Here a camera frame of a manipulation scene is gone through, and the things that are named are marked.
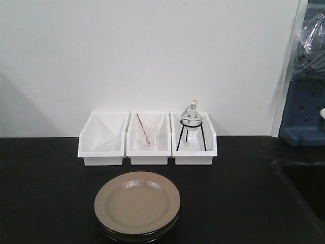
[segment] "stand leg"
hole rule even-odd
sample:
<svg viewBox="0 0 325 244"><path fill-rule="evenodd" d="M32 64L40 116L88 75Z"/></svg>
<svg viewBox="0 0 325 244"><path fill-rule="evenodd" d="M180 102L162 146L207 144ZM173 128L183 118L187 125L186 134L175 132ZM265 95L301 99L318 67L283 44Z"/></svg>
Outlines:
<svg viewBox="0 0 325 244"><path fill-rule="evenodd" d="M176 151L178 151L178 148L179 148L179 144L181 143L181 139L182 139L183 130L184 130L184 126L182 127L182 131L181 131L181 134L180 134L180 136L179 136L179 140L178 140L178 144L177 144L177 149L176 149Z"/></svg>
<svg viewBox="0 0 325 244"><path fill-rule="evenodd" d="M203 137L204 150L206 151L207 150L207 147L205 145L205 138L204 138L204 132L203 132L203 126L202 126L202 124L201 124L201 131L202 131L202 137Z"/></svg>

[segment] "blue plastic container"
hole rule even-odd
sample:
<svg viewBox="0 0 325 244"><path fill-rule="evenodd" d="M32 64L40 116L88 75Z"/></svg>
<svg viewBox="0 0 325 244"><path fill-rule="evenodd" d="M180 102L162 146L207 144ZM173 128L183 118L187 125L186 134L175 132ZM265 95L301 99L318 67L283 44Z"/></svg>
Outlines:
<svg viewBox="0 0 325 244"><path fill-rule="evenodd" d="M293 146L325 145L325 81L298 79L290 82L279 137Z"/></svg>

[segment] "plastic bag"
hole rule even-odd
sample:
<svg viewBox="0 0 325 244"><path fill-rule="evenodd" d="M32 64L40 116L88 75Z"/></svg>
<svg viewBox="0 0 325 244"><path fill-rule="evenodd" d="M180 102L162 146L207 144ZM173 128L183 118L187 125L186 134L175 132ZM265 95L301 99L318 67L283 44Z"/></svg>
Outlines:
<svg viewBox="0 0 325 244"><path fill-rule="evenodd" d="M325 79L325 9L307 9L294 78Z"/></svg>

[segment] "stacked plates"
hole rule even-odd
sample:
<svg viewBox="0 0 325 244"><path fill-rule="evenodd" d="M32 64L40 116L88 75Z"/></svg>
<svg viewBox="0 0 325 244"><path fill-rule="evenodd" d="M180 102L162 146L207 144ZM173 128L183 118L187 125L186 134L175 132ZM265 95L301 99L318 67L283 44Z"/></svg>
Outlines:
<svg viewBox="0 0 325 244"><path fill-rule="evenodd" d="M95 198L95 214L112 239L148 242L170 230L180 214L180 195L167 178L131 172L107 182Z"/></svg>

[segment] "black countertop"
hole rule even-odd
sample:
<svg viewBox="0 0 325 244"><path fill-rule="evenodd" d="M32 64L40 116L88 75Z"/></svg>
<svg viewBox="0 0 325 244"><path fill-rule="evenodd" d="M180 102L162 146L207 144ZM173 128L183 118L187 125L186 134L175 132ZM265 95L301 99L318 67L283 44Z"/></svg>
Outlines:
<svg viewBox="0 0 325 244"><path fill-rule="evenodd" d="M218 137L211 166L84 166L78 138L0 139L0 243L115 243L95 220L93 202L111 178L148 170L182 197L175 227L153 243L325 243L279 177L278 159L325 161L325 147L291 147L267 136Z"/></svg>

